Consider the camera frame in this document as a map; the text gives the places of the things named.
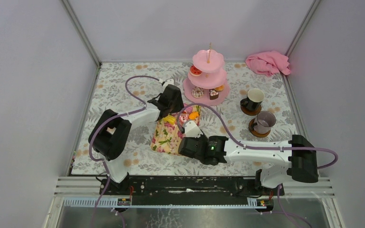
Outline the purple mug black handle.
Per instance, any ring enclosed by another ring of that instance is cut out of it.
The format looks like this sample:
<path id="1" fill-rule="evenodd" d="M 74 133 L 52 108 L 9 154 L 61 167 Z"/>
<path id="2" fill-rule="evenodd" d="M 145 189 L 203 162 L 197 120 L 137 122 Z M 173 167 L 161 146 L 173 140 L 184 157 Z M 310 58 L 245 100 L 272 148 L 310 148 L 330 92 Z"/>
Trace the purple mug black handle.
<path id="1" fill-rule="evenodd" d="M 261 134 L 266 133 L 276 124 L 276 121 L 276 117 L 273 113 L 269 111 L 261 111 L 255 117 L 256 126 L 254 129 Z"/>

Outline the red donut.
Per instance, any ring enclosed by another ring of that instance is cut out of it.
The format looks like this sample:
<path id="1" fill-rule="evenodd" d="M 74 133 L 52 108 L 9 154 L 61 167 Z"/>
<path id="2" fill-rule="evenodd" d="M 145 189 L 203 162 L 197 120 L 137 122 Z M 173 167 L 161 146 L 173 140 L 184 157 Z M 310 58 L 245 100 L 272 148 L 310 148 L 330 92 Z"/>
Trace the red donut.
<path id="1" fill-rule="evenodd" d="M 201 71 L 201 70 L 199 70 L 198 68 L 196 68 L 194 65 L 192 65 L 192 66 L 190 67 L 190 71 L 189 71 L 189 73 L 190 73 L 190 75 L 192 75 L 192 76 L 196 76 L 196 77 L 198 77 L 198 76 L 200 76 L 200 75 L 202 74 L 202 71 Z"/>

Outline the chocolate drizzle donut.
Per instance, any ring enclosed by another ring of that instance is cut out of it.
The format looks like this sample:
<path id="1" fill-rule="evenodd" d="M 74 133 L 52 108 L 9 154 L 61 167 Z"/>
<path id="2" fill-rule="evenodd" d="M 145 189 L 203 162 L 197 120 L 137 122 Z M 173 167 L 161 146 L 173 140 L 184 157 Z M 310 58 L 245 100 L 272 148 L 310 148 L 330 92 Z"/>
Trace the chocolate drizzle donut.
<path id="1" fill-rule="evenodd" d="M 202 89 L 202 88 L 195 86 L 195 87 L 192 89 L 191 94 L 192 94 L 192 96 L 193 96 L 194 98 L 201 98 L 201 97 L 203 97 L 203 95 L 204 95 L 204 91 L 203 91 L 203 89 Z"/>

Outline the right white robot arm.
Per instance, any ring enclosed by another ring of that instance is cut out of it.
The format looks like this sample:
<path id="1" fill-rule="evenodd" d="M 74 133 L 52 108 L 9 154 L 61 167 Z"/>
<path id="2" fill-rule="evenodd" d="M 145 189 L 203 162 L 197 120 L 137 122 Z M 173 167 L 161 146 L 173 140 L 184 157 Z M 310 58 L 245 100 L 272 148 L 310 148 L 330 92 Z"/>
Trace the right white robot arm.
<path id="1" fill-rule="evenodd" d="M 316 150 L 302 135 L 295 134 L 291 140 L 281 142 L 241 142 L 225 136 L 185 137 L 178 153 L 213 166 L 242 161 L 270 164 L 257 173 L 258 180 L 253 183 L 254 191 L 261 196 L 289 180 L 318 182 Z"/>

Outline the strawberry cream cake slice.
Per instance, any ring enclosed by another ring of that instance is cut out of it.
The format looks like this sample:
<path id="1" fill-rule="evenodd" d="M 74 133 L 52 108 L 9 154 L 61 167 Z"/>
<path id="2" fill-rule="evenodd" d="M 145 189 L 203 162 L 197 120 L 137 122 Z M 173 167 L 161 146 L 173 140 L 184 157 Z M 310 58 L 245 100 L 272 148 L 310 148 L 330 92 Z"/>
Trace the strawberry cream cake slice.
<path id="1" fill-rule="evenodd" d="M 184 125 L 185 122 L 189 121 L 189 113 L 186 112 L 186 111 L 183 111 L 181 114 L 180 114 L 180 117 L 179 117 L 179 123 L 180 125 Z"/>

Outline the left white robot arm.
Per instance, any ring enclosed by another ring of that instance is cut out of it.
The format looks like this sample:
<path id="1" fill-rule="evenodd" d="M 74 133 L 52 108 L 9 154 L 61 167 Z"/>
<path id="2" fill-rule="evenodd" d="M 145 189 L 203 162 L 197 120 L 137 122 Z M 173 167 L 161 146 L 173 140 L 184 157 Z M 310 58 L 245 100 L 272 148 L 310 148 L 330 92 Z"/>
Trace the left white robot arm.
<path id="1" fill-rule="evenodd" d="M 119 157 L 124 151 L 130 131 L 159 121 L 169 114 L 178 113 L 182 108 L 184 103 L 180 89 L 174 85 L 167 85 L 162 93 L 148 100 L 140 109 L 121 114 L 111 109 L 103 112 L 88 142 L 104 162 L 105 170 L 112 180 L 110 189 L 116 195 L 123 195 L 128 191 L 128 183 L 125 180 L 128 170 Z"/>

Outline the chocolate cake piece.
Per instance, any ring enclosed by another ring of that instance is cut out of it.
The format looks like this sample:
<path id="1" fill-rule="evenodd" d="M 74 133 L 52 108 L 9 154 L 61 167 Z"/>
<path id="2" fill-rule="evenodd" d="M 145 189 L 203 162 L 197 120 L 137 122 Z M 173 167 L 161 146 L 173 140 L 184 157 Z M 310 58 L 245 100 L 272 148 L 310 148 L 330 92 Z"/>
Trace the chocolate cake piece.
<path id="1" fill-rule="evenodd" d="M 216 100 L 219 98 L 219 92 L 214 90 L 214 89 L 210 89 L 209 90 L 209 99 L 210 100 Z"/>

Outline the black mug white inside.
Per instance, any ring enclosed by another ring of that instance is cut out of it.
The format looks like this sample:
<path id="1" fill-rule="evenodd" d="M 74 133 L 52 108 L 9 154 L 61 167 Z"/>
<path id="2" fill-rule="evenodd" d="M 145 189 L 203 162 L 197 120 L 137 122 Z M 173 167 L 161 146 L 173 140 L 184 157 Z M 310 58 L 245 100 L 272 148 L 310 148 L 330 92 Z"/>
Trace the black mug white inside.
<path id="1" fill-rule="evenodd" d="M 253 88 L 247 92 L 247 97 L 240 101 L 240 106 L 249 111 L 256 111 L 264 99 L 264 92 L 260 89 Z"/>

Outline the orange round pastry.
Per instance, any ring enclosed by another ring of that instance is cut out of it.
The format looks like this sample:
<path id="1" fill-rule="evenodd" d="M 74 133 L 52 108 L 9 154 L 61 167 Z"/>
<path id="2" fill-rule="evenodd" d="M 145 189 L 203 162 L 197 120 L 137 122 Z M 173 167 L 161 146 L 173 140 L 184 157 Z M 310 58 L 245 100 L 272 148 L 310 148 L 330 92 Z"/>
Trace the orange round pastry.
<path id="1" fill-rule="evenodd" d="M 216 88 L 214 88 L 214 90 L 215 90 L 216 92 L 221 92 L 221 91 L 223 91 L 223 90 L 224 90 L 224 85 L 221 85 L 221 86 L 219 86 L 219 87 L 216 87 Z"/>

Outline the floral dessert tray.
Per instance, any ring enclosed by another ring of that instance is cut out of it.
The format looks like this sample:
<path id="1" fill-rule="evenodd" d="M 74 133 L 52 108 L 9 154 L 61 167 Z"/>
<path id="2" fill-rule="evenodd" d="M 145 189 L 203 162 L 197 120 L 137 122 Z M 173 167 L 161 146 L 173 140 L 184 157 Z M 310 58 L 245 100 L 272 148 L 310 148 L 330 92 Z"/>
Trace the floral dessert tray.
<path id="1" fill-rule="evenodd" d="M 201 107 L 198 105 L 190 106 L 185 109 L 186 112 L 199 112 L 201 115 Z M 157 122 L 154 136 L 151 142 L 151 149 L 155 152 L 162 152 L 171 155 L 179 155 L 178 148 L 184 137 L 184 134 L 179 130 L 179 117 L 177 113 L 169 114 L 176 118 L 176 124 L 169 124 L 162 119 Z M 197 125 L 200 124 L 200 118 L 194 120 Z"/>

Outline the brown wooden saucer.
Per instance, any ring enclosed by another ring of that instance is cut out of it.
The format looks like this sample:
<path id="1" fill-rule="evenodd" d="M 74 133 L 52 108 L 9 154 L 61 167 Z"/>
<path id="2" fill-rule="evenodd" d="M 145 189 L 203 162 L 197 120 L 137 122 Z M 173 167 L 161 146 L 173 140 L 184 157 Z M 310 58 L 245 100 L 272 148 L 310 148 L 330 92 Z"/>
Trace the brown wooden saucer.
<path id="1" fill-rule="evenodd" d="M 257 132 L 255 129 L 254 129 L 254 127 L 256 126 L 256 124 L 255 124 L 255 119 L 252 119 L 251 121 L 250 121 L 250 123 L 249 123 L 249 132 L 252 134 L 252 135 L 254 135 L 255 137 L 258 137 L 258 138 L 265 138 L 265 137 L 267 137 L 269 134 L 270 134 L 270 131 L 271 130 L 268 130 L 266 133 L 263 133 L 263 134 L 261 134 L 261 133 L 259 133 L 259 132 Z"/>
<path id="2" fill-rule="evenodd" d="M 240 106 L 242 112 L 246 115 L 249 115 L 249 116 L 256 116 L 257 114 L 259 114 L 262 110 L 262 106 L 259 106 L 256 110 L 254 111 L 251 111 L 249 109 L 247 109 L 246 107 L 244 106 Z"/>

